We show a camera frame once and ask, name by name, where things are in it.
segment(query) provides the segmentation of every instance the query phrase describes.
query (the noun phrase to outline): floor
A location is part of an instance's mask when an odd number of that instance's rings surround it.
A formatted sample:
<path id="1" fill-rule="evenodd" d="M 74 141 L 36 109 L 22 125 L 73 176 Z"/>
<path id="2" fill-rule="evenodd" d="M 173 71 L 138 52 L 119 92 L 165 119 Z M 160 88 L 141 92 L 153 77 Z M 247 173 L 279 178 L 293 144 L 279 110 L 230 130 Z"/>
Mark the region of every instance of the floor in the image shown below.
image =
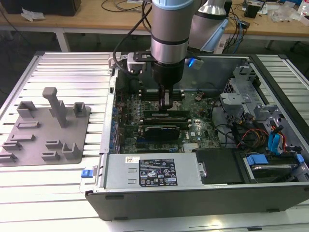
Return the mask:
<path id="1" fill-rule="evenodd" d="M 13 40 L 0 37 L 0 106 L 14 88 L 19 77 L 27 67 L 36 51 L 60 51 L 53 33 L 24 32 L 26 39 L 13 34 Z M 123 38 L 123 35 L 100 35 L 101 44 L 97 44 L 94 34 L 68 34 L 72 51 L 111 52 Z M 266 41 L 244 40 L 237 54 L 285 54 L 292 63 L 309 78 L 309 44 L 299 43 L 294 52 L 290 48 L 295 42 L 276 41 L 270 50 L 264 48 Z M 132 36 L 120 48 L 123 52 L 145 50 L 150 47 L 150 36 Z"/>

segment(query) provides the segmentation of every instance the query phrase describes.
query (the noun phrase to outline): open computer chassis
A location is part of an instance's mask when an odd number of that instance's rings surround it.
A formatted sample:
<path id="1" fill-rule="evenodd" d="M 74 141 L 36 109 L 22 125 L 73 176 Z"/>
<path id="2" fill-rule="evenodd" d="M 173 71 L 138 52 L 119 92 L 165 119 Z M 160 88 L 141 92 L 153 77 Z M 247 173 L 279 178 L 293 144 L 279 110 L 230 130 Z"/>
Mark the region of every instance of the open computer chassis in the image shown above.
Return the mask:
<path id="1" fill-rule="evenodd" d="M 285 58 L 201 58 L 166 112 L 149 73 L 138 82 L 110 69 L 96 186 L 85 193 L 101 219 L 278 212 L 309 199 L 309 127 L 270 74 L 284 75 Z"/>

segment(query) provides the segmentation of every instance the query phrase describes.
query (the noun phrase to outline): workbench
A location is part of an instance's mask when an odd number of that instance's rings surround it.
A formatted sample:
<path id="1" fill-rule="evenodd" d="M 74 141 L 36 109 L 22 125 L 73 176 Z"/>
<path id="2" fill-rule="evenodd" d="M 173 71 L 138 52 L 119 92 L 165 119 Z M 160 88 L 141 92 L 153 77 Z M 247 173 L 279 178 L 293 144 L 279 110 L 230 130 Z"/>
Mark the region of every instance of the workbench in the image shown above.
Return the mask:
<path id="1" fill-rule="evenodd" d="M 237 8 L 241 0 L 233 1 L 234 12 L 241 20 L 251 25 L 245 35 L 245 39 L 258 40 L 284 40 L 284 41 L 309 41 L 309 27 L 301 22 L 273 23 L 267 15 L 257 15 L 255 19 L 244 18 L 244 12 Z M 113 13 L 101 8 L 102 0 L 82 0 L 81 7 L 74 17 L 46 15 L 46 20 L 29 22 L 19 14 L 7 14 L 8 20 L 20 31 L 44 31 L 56 34 L 61 51 L 70 51 L 66 33 L 93 33 L 93 34 L 127 34 L 140 20 L 141 15 L 134 12 Z M 136 3 L 124 3 L 122 7 L 131 8 Z M 106 2 L 104 7 L 116 10 L 112 0 Z M 0 15 L 0 30 L 14 30 L 2 15 Z M 216 53 L 222 53 L 225 41 L 234 33 L 235 26 L 229 23 Z M 133 34 L 149 35 L 142 25 Z"/>
<path id="2" fill-rule="evenodd" d="M 18 118 L 16 109 L 21 101 L 49 107 L 42 97 L 45 87 L 56 87 L 58 99 L 66 106 L 84 102 L 91 108 L 81 163 L 0 168 L 1 231 L 247 231 L 248 227 L 262 228 L 263 231 L 308 231 L 309 201 L 277 213 L 102 221 L 83 193 L 83 186 L 86 184 L 88 189 L 91 188 L 95 177 L 81 179 L 81 172 L 85 167 L 99 164 L 110 77 L 108 59 L 111 57 L 111 53 L 37 54 L 0 109 L 2 144 Z M 306 97 L 309 84 L 305 77 L 289 60 L 276 55 L 259 55 L 259 59 L 308 122 Z M 262 86 L 261 90 L 267 100 L 273 102 L 267 89 Z"/>

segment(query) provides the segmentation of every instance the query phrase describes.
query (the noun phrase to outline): screw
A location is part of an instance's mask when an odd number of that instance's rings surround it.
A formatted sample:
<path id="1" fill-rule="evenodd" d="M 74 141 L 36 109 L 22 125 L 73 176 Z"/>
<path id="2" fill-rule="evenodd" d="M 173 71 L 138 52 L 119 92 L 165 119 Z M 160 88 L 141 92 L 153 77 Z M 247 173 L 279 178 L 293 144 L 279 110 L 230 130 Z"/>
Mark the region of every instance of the screw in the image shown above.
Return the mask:
<path id="1" fill-rule="evenodd" d="M 206 172 L 204 170 L 199 170 L 199 174 L 201 177 L 205 178 L 206 177 Z"/>

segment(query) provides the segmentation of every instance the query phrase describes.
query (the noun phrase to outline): blue light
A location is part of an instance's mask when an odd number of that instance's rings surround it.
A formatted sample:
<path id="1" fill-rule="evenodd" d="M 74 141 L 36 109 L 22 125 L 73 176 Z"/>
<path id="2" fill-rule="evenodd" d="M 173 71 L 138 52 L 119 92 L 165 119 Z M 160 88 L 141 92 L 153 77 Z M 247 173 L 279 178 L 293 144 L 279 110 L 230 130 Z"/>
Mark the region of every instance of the blue light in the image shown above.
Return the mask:
<path id="1" fill-rule="evenodd" d="M 189 67 L 191 67 L 193 65 L 194 61 L 195 61 L 194 59 L 190 60 Z"/>

